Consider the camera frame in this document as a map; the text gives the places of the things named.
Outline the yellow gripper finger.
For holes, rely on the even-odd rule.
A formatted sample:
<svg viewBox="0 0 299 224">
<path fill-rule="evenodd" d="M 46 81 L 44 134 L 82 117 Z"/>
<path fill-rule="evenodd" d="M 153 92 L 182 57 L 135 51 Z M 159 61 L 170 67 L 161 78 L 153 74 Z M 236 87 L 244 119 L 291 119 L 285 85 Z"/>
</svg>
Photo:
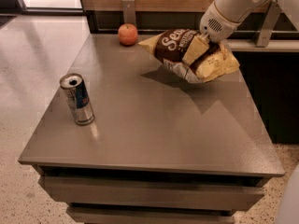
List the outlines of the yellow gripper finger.
<svg viewBox="0 0 299 224">
<path fill-rule="evenodd" d="M 190 66 L 209 49 L 208 35 L 196 35 L 188 46 L 182 61 Z"/>
</svg>

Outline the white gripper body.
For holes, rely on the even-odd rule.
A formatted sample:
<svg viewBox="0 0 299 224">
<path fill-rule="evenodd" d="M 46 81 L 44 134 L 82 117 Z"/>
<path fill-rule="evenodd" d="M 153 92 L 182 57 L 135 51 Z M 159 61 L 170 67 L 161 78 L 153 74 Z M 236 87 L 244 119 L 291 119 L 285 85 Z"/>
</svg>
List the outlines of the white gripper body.
<svg viewBox="0 0 299 224">
<path fill-rule="evenodd" d="M 200 20 L 200 33 L 213 43 L 227 39 L 238 27 L 238 22 L 229 21 L 217 10 L 215 4 L 208 7 Z"/>
</svg>

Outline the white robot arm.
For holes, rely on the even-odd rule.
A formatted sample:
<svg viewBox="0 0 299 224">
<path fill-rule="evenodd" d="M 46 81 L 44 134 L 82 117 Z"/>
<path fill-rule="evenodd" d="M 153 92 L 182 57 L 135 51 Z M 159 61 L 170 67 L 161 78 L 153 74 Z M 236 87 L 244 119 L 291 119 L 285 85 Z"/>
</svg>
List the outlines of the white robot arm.
<svg viewBox="0 0 299 224">
<path fill-rule="evenodd" d="M 294 26 L 298 24 L 298 0 L 214 0 L 199 23 L 202 34 L 214 43 L 228 38 L 248 15 L 266 3 L 278 5 Z M 266 197 L 237 224 L 298 224 L 298 163 L 284 161 L 285 174 L 266 185 Z"/>
</svg>

